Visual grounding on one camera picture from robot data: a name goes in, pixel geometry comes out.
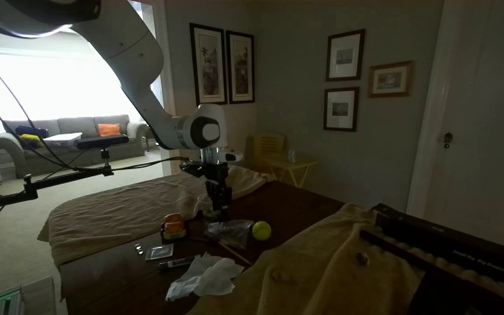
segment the yellow chair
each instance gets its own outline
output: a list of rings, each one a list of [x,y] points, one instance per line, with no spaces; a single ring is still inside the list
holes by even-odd
[[[245,167],[255,172],[269,174],[269,167],[264,161],[266,156],[287,154],[287,135],[283,133],[255,133],[246,139]]]

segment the yellow ball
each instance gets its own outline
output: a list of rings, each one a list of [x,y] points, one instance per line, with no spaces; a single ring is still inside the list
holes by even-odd
[[[253,223],[252,237],[259,242],[267,240],[271,237],[271,226],[266,221]]]

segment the crumpled napkin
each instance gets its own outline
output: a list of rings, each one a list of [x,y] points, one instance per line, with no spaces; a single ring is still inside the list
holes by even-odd
[[[232,293],[232,279],[238,277],[245,268],[234,265],[232,259],[218,256],[197,256],[187,272],[169,284],[166,301],[175,301],[189,296],[225,296]]]

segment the framed picture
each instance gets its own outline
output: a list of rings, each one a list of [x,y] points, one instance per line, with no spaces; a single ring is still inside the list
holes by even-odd
[[[190,25],[190,41],[197,105],[225,104],[222,30]]]
[[[325,90],[323,130],[357,130],[358,88]]]
[[[253,102],[253,37],[227,32],[229,51],[229,102]]]
[[[371,69],[369,97],[406,97],[411,84],[411,62],[386,63]]]
[[[364,30],[337,34],[327,41],[327,81],[360,79]]]

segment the window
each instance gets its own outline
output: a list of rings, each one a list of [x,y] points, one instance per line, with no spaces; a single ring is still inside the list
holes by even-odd
[[[152,28],[150,7],[134,2],[134,9]],[[35,41],[0,35],[0,76],[29,119],[115,114],[140,119],[110,67],[73,32]],[[0,116],[5,121],[24,121],[19,104],[0,83]]]
[[[143,2],[129,2],[129,4],[136,11],[136,14],[143,20],[148,32],[157,39],[152,6]],[[161,76],[155,79],[155,83],[150,84],[150,90],[155,95],[155,98],[162,104],[164,98],[162,98]]]

